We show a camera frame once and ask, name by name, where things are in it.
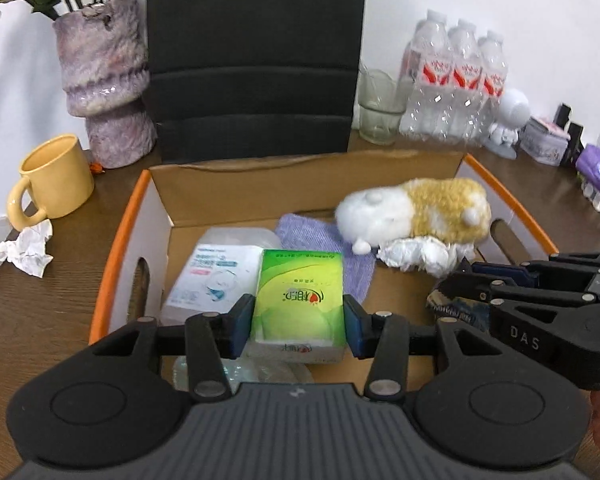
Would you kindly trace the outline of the green tissue pack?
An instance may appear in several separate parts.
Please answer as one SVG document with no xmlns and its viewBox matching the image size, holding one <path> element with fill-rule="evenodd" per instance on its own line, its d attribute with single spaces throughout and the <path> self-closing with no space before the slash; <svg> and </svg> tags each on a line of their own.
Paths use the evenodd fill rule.
<svg viewBox="0 0 600 480">
<path fill-rule="evenodd" d="M 347 347 L 339 252 L 267 249 L 263 253 L 248 356 L 327 364 Z"/>
</svg>

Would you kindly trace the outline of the crumpled tissue in box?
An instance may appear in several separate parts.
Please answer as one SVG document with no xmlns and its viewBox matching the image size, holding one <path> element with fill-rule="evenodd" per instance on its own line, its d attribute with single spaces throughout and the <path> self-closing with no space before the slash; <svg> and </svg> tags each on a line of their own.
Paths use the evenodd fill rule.
<svg viewBox="0 0 600 480">
<path fill-rule="evenodd" d="M 377 258 L 388 268 L 422 271 L 434 278 L 444 278 L 463 259 L 475 258 L 475 247 L 473 244 L 445 244 L 432 236 L 401 238 L 381 246 Z"/>
</svg>

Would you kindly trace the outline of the white yellow plush hamster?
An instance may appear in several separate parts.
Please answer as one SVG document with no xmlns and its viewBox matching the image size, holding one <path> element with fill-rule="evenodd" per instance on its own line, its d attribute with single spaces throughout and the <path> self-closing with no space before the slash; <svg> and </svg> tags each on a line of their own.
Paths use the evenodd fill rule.
<svg viewBox="0 0 600 480">
<path fill-rule="evenodd" d="M 491 220 L 486 189 L 469 178 L 419 178 L 368 188 L 349 194 L 335 210 L 337 229 L 357 255 L 422 236 L 475 244 L 489 234 Z"/>
</svg>

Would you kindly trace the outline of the orange cardboard box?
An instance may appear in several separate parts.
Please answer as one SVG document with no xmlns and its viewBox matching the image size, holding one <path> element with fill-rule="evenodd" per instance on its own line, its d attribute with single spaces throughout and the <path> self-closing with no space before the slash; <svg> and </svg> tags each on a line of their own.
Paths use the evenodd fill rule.
<svg viewBox="0 0 600 480">
<path fill-rule="evenodd" d="M 284 214 L 329 219 L 351 192 L 456 176 L 486 188 L 494 219 L 513 231 L 528 258 L 545 259 L 558 251 L 515 196 L 474 156 L 459 152 L 366 151 L 145 169 L 112 243 L 88 340 L 96 342 L 128 322 L 140 261 L 148 270 L 144 312 L 158 316 L 197 240 L 212 226 L 272 229 Z"/>
</svg>

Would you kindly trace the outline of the white robot figurine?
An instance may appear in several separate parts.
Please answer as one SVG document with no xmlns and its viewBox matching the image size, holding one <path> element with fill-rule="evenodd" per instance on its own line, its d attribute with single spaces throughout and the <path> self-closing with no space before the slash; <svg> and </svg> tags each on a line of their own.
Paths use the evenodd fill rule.
<svg viewBox="0 0 600 480">
<path fill-rule="evenodd" d="M 531 117 L 527 96 L 517 89 L 505 89 L 493 117 L 483 146 L 501 158 L 515 160 L 519 131 Z"/>
</svg>

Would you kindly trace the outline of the crumpled tissue on table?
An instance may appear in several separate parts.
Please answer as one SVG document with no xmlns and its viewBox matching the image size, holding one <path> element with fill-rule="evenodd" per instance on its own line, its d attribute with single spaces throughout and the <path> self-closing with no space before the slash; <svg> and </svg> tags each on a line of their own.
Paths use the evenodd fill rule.
<svg viewBox="0 0 600 480">
<path fill-rule="evenodd" d="M 24 228 L 15 240 L 3 240 L 0 243 L 0 267 L 8 262 L 25 274 L 42 278 L 46 266 L 53 260 L 46 254 L 46 243 L 52 236 L 52 222 L 44 220 Z"/>
</svg>

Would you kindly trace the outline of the purple cloth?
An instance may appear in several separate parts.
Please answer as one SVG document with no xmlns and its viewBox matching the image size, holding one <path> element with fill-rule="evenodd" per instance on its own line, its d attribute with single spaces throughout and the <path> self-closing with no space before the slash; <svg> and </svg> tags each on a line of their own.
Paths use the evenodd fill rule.
<svg viewBox="0 0 600 480">
<path fill-rule="evenodd" d="M 360 304 L 364 302 L 376 268 L 372 252 L 355 255 L 352 246 L 343 240 L 333 223 L 298 214 L 284 214 L 277 223 L 275 234 L 284 249 L 340 252 L 343 258 L 343 292 L 353 296 Z"/>
</svg>

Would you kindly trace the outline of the left water bottle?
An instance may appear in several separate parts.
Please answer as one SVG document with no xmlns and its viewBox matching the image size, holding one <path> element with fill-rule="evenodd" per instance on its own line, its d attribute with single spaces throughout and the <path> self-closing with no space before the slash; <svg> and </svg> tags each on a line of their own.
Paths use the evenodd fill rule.
<svg viewBox="0 0 600 480">
<path fill-rule="evenodd" d="M 451 115 L 453 50 L 446 32 L 446 15 L 428 10 L 407 44 L 400 77 L 408 99 L 403 130 L 412 138 L 442 138 Z"/>
</svg>

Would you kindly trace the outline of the water bottle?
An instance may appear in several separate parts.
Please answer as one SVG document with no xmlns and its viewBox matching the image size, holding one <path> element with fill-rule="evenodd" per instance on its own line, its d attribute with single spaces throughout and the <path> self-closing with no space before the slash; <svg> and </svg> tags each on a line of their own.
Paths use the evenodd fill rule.
<svg viewBox="0 0 600 480">
<path fill-rule="evenodd" d="M 408 99 L 403 130 L 412 138 L 442 138 L 451 115 L 453 50 L 446 32 L 446 15 L 428 10 L 407 44 L 400 77 Z"/>
<path fill-rule="evenodd" d="M 483 70 L 476 25 L 459 20 L 450 30 L 449 40 L 453 50 L 449 136 L 452 140 L 467 141 L 476 128 Z"/>
<path fill-rule="evenodd" d="M 483 77 L 480 86 L 481 105 L 478 118 L 478 141 L 482 143 L 489 135 L 488 128 L 494 119 L 505 89 L 508 64 L 503 49 L 504 37 L 498 32 L 489 30 L 486 36 L 478 41 L 482 55 Z"/>
</svg>

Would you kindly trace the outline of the clear glass cup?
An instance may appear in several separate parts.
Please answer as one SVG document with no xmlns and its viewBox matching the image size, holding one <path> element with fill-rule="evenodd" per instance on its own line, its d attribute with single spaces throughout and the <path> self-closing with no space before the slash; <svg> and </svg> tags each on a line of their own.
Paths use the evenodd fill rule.
<svg viewBox="0 0 600 480">
<path fill-rule="evenodd" d="M 376 145 L 396 142 L 405 112 L 404 87 L 382 70 L 370 70 L 364 64 L 358 72 L 360 136 Z"/>
</svg>

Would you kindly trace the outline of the right water bottle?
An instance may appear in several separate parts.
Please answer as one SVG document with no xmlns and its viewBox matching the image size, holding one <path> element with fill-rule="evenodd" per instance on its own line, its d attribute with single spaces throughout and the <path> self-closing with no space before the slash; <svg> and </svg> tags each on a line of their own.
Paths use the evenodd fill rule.
<svg viewBox="0 0 600 480">
<path fill-rule="evenodd" d="M 478 118 L 478 141 L 482 143 L 489 135 L 488 128 L 494 119 L 505 89 L 508 64 L 503 49 L 504 37 L 498 32 L 489 30 L 486 36 L 478 41 L 482 55 L 483 77 L 480 86 L 481 105 Z"/>
</svg>

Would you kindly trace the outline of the yellow ceramic mug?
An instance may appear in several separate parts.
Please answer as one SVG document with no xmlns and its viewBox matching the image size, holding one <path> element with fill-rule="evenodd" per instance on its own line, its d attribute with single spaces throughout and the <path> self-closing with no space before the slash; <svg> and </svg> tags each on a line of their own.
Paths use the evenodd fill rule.
<svg viewBox="0 0 600 480">
<path fill-rule="evenodd" d="M 80 208 L 94 191 L 90 164 L 77 136 L 55 136 L 37 146 L 19 166 L 20 179 L 7 197 L 6 214 L 14 229 L 36 226 Z"/>
</svg>

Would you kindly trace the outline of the middle water bottle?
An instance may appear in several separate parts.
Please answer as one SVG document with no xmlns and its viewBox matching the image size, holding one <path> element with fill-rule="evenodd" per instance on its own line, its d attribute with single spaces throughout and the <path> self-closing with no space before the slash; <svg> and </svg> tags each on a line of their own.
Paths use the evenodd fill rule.
<svg viewBox="0 0 600 480">
<path fill-rule="evenodd" d="M 476 25 L 459 20 L 450 30 L 449 40 L 453 50 L 449 136 L 452 140 L 467 141 L 476 128 L 483 70 Z"/>
</svg>

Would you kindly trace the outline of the black paper bag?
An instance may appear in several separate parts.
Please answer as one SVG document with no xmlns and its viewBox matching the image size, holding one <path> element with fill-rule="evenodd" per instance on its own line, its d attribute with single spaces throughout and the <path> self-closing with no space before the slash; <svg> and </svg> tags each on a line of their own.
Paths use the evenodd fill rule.
<svg viewBox="0 0 600 480">
<path fill-rule="evenodd" d="M 349 144 L 365 0 L 147 0 L 145 103 L 167 164 Z"/>
</svg>

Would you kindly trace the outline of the purple marbled vase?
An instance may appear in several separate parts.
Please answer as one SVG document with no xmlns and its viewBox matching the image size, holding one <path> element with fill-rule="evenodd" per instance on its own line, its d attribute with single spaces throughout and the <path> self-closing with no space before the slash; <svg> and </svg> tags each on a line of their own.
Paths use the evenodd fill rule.
<svg viewBox="0 0 600 480">
<path fill-rule="evenodd" d="M 149 86 L 144 21 L 137 0 L 106 0 L 53 22 L 68 113 L 85 119 L 95 162 L 129 166 L 157 133 L 142 96 Z"/>
</svg>

